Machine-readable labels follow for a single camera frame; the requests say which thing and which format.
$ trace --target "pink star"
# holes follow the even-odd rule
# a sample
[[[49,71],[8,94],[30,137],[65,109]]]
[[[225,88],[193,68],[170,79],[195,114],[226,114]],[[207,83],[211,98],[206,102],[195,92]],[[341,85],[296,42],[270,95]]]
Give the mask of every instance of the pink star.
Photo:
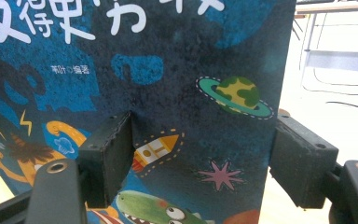
[[[227,172],[228,162],[224,165],[223,169],[220,170],[214,161],[211,161],[214,172],[203,172],[199,171],[202,175],[208,175],[209,178],[202,179],[202,181],[211,181],[215,183],[216,189],[220,191],[222,184],[226,184],[227,187],[234,190],[234,186],[231,181],[243,182],[242,179],[233,178],[232,176],[239,174],[241,171]]]

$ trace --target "cartoon planet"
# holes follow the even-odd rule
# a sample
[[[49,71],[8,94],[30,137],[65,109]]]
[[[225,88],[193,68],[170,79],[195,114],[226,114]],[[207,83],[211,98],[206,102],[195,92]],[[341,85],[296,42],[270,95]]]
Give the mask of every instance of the cartoon planet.
[[[249,115],[257,119],[270,119],[271,107],[260,100],[257,86],[245,77],[229,77],[223,81],[213,77],[200,77],[197,87],[209,99],[231,113]]]

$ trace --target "cartoon eye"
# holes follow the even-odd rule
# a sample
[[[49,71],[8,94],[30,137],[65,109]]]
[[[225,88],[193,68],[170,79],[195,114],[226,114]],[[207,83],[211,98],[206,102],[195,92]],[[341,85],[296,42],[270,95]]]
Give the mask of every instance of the cartoon eye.
[[[182,212],[182,210],[180,210],[179,208],[168,207],[166,212],[169,217],[171,217],[175,220],[183,220],[186,217],[185,213]]]
[[[176,220],[171,220],[168,222],[168,224],[182,224],[182,222],[176,221]]]

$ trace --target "green cartoon creature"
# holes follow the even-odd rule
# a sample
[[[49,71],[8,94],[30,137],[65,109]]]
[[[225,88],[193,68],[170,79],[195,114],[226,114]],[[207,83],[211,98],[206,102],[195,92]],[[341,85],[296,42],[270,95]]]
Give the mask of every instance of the green cartoon creature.
[[[133,190],[118,194],[117,208],[135,224],[214,224],[201,220],[200,214],[191,214],[158,197]]]

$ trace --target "planet ring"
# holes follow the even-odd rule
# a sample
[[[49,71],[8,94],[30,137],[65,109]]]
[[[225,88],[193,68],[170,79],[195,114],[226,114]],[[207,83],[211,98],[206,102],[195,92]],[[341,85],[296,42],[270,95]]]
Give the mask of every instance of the planet ring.
[[[273,116],[272,109],[269,108],[266,105],[266,103],[264,103],[263,101],[257,103],[256,109],[251,109],[242,105],[235,104],[229,101],[228,99],[226,99],[225,97],[217,94],[212,89],[212,86],[217,86],[219,84],[220,82],[215,79],[211,79],[207,77],[202,77],[199,79],[200,89],[204,91],[204,93],[212,97],[213,98],[212,100],[215,100],[218,104],[227,106],[228,108],[230,108],[235,112],[239,112],[246,115],[251,115],[251,116],[253,115],[266,119],[270,119]]]

